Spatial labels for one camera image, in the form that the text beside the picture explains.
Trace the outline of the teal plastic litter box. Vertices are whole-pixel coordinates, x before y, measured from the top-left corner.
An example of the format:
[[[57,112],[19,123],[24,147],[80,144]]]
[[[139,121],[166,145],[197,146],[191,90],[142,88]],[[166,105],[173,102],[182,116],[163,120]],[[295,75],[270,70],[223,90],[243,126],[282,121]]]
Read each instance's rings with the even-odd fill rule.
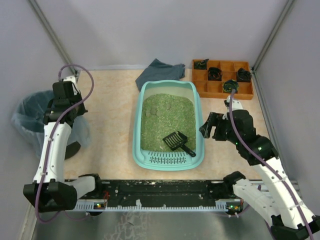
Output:
[[[205,157],[200,96],[190,81],[148,81],[140,90],[135,111],[132,156],[135,163],[156,171],[184,171],[199,166]],[[184,149],[172,150],[163,140],[172,133],[187,137]]]

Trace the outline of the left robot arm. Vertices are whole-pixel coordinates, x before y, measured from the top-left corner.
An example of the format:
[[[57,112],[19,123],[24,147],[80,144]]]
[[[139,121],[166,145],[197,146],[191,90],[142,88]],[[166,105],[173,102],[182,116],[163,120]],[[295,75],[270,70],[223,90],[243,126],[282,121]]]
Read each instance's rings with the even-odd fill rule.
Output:
[[[44,113],[44,141],[37,172],[23,195],[38,213],[73,210],[85,195],[98,196],[102,181],[97,173],[66,182],[64,161],[75,119],[87,112],[75,76],[52,85],[53,99]]]

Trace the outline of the black litter scoop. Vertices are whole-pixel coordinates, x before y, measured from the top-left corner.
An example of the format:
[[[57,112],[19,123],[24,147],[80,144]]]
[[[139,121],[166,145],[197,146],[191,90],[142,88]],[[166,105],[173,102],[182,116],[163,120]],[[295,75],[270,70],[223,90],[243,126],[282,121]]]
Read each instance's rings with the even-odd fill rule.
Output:
[[[174,131],[169,135],[165,136],[162,140],[172,151],[182,149],[191,157],[194,158],[196,156],[196,153],[186,146],[186,143],[188,142],[188,137],[180,131]]]

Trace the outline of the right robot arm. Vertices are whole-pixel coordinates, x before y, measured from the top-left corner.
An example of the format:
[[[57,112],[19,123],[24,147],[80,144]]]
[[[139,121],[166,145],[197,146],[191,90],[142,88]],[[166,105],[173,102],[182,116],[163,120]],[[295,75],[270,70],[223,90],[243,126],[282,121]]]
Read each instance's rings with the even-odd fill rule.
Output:
[[[304,204],[274,145],[256,133],[253,117],[247,110],[211,112],[199,131],[206,139],[234,144],[239,155],[260,175],[270,196],[264,195],[239,171],[225,176],[223,183],[264,219],[275,240],[313,239],[313,234],[320,230],[320,217]]]

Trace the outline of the black trash bin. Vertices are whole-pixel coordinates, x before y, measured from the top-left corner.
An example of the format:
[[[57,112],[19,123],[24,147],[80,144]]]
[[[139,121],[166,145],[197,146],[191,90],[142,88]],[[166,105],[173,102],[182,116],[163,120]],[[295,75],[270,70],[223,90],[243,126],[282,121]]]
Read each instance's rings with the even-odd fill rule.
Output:
[[[81,149],[81,145],[78,141],[67,145],[64,159],[67,160],[72,158],[74,155],[76,155],[79,152],[80,149]]]

